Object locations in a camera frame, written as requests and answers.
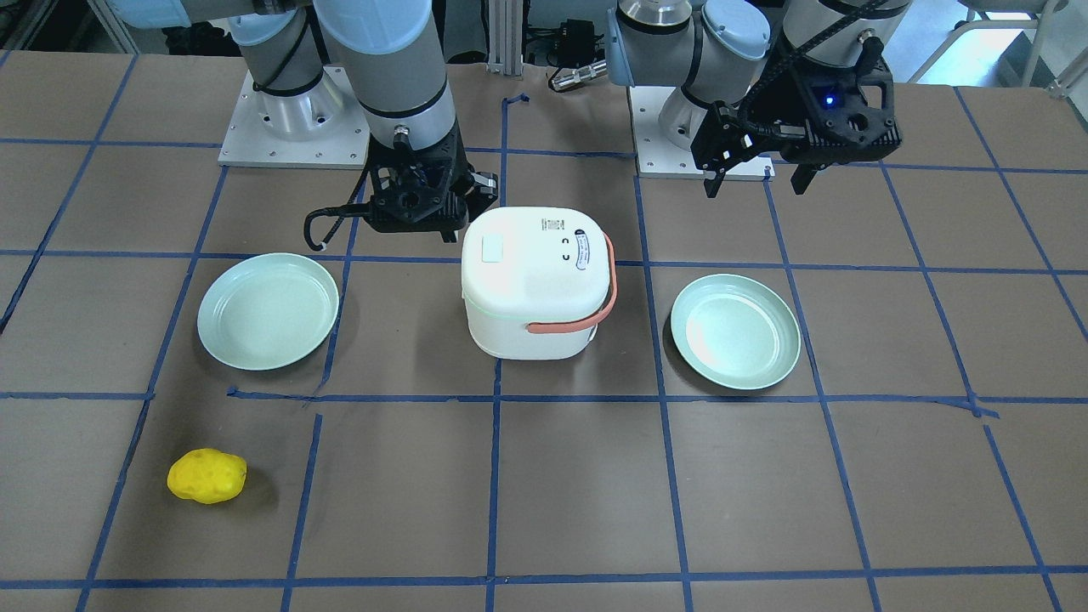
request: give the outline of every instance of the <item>yellow object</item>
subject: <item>yellow object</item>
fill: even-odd
[[[246,460],[217,451],[197,449],[174,462],[166,487],[183,500],[225,502],[238,497],[246,484]]]

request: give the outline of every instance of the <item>label sticker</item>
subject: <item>label sticker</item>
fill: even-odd
[[[590,236],[582,230],[574,230],[574,240],[578,241],[578,261],[574,265],[584,270],[590,265]]]

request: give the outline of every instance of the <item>plate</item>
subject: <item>plate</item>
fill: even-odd
[[[208,289],[197,333],[220,362],[271,370],[317,348],[333,329],[338,304],[335,281],[317,261],[290,253],[259,255]]]
[[[731,389],[770,387],[801,356],[801,329],[786,302],[737,274],[703,277],[672,304],[672,339],[692,368]]]

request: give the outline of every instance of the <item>light green plate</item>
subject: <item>light green plate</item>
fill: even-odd
[[[766,285],[737,274],[703,277],[672,304],[672,339],[704,377],[731,389],[779,382],[801,356],[801,329]]]

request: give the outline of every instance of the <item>plate rim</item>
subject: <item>plate rim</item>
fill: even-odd
[[[321,293],[324,294],[326,298],[323,299],[322,302],[324,305],[331,307],[332,316],[329,317],[327,325],[322,323],[321,327],[318,328],[318,330],[321,331],[322,333],[318,335],[317,343],[313,346],[307,348],[306,352],[298,354],[297,356],[295,353],[292,353],[290,356],[285,357],[286,360],[284,359],[277,360],[275,362],[275,365],[271,366],[267,365],[252,366],[252,365],[244,365],[244,363],[243,364],[231,363],[231,360],[225,359],[224,357],[221,356],[221,354],[217,354],[215,351],[210,348],[208,345],[209,344],[208,341],[205,339],[206,333],[211,333],[211,329],[208,328],[208,326],[211,325],[209,321],[211,319],[215,319],[217,318],[215,313],[220,310],[220,308],[217,308],[217,305],[220,303],[220,299],[211,299],[211,297],[213,296],[213,293],[222,294],[223,287],[231,285],[233,282],[240,282],[243,280],[248,280],[252,278],[255,274],[261,273],[261,270],[259,268],[256,270],[249,270],[249,268],[252,268],[255,266],[259,267],[262,264],[269,266],[270,259],[282,259],[284,260],[284,264],[288,266],[293,264],[300,265],[296,267],[300,268],[301,271],[305,272],[307,277],[317,280],[318,285],[322,287]],[[270,266],[267,269],[272,270],[275,268]],[[327,287],[331,287],[332,290],[331,292],[327,289],[325,289],[326,284]],[[203,346],[205,351],[207,351],[209,355],[211,355],[215,360],[220,362],[221,364],[245,371],[268,371],[289,366],[302,359],[310,353],[312,353],[318,346],[321,345],[322,342],[325,341],[326,338],[329,338],[329,334],[332,332],[333,326],[336,325],[336,318],[338,316],[339,316],[339,286],[337,286],[336,280],[333,278],[332,273],[330,273],[329,270],[325,269],[324,266],[322,266],[319,261],[310,257],[307,257],[305,255],[299,255],[297,253],[264,253],[261,255],[247,257],[242,261],[235,264],[234,266],[231,266],[230,268],[224,270],[208,286],[208,289],[205,291],[203,296],[200,299],[200,306],[197,309],[197,321],[196,321],[197,336],[200,339],[200,344]]]
[[[795,338],[796,341],[798,341],[798,350],[796,350],[795,354],[792,356],[792,363],[790,364],[790,367],[786,368],[786,370],[784,370],[784,372],[782,374],[781,377],[779,377],[779,378],[777,378],[777,379],[775,379],[775,380],[772,380],[770,382],[761,383],[761,384],[754,385],[754,387],[751,387],[751,385],[738,385],[735,383],[725,382],[725,380],[728,377],[720,376],[713,368],[709,368],[708,366],[706,366],[705,363],[702,359],[700,359],[698,357],[696,357],[694,355],[694,353],[691,351],[691,346],[688,344],[687,340],[684,340],[684,341],[680,340],[681,333],[685,332],[684,328],[687,327],[688,319],[684,318],[683,319],[683,323],[681,323],[681,321],[676,316],[673,316],[675,313],[677,311],[677,305],[679,305],[681,303],[681,301],[684,299],[685,294],[690,296],[691,292],[694,291],[692,289],[693,286],[695,286],[697,284],[705,284],[705,285],[714,286],[714,280],[727,280],[727,279],[741,279],[743,282],[745,282],[745,283],[752,283],[758,290],[765,291],[767,293],[768,297],[771,297],[775,301],[777,301],[777,303],[781,304],[781,306],[784,309],[784,311],[787,314],[789,314],[790,320],[793,323],[789,328],[782,329],[781,327],[779,327],[779,326],[777,326],[777,325],[774,323],[774,321],[776,320],[775,317],[770,317],[770,316],[767,315],[766,311],[764,311],[764,315],[767,316],[767,318],[771,320],[771,325],[778,329],[779,333],[788,334],[791,338]],[[737,293],[737,292],[721,292],[720,295],[739,295],[739,293]],[[790,372],[792,372],[793,369],[796,368],[798,362],[801,359],[801,347],[802,347],[802,344],[804,342],[804,339],[802,338],[802,334],[801,334],[801,326],[798,322],[796,315],[793,313],[793,310],[790,308],[790,306],[786,303],[786,301],[782,299],[782,296],[778,295],[777,292],[775,292],[772,289],[770,289],[766,284],[764,284],[764,283],[762,283],[762,282],[759,282],[759,281],[757,281],[757,280],[755,280],[753,278],[750,278],[750,277],[745,277],[745,276],[742,276],[742,274],[733,274],[733,273],[728,273],[728,272],[721,272],[721,273],[715,273],[715,274],[706,274],[704,277],[700,277],[700,278],[691,281],[690,283],[688,283],[687,285],[684,285],[684,287],[682,290],[680,290],[680,293],[678,293],[677,296],[676,296],[676,298],[672,301],[672,307],[669,310],[669,318],[670,318],[669,328],[670,328],[670,331],[672,332],[672,341],[676,344],[677,351],[680,353],[680,356],[683,358],[683,360],[689,366],[691,366],[692,369],[695,370],[695,374],[702,376],[703,378],[709,380],[710,382],[714,382],[715,384],[719,384],[719,385],[726,387],[728,389],[734,389],[734,390],[738,390],[738,391],[756,391],[756,390],[759,390],[759,389],[767,389],[768,387],[774,387],[775,384],[778,384],[779,382],[781,382],[782,380],[784,380],[786,377],[788,377],[790,375]]]

